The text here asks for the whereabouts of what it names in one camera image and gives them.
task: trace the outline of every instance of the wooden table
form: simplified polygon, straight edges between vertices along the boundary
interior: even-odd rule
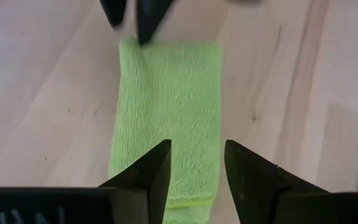
[[[107,179],[130,7],[115,33],[96,0],[0,0],[0,185]],[[158,38],[222,45],[223,139],[326,190],[358,190],[358,1],[180,0]],[[238,218],[222,169],[223,222]]]

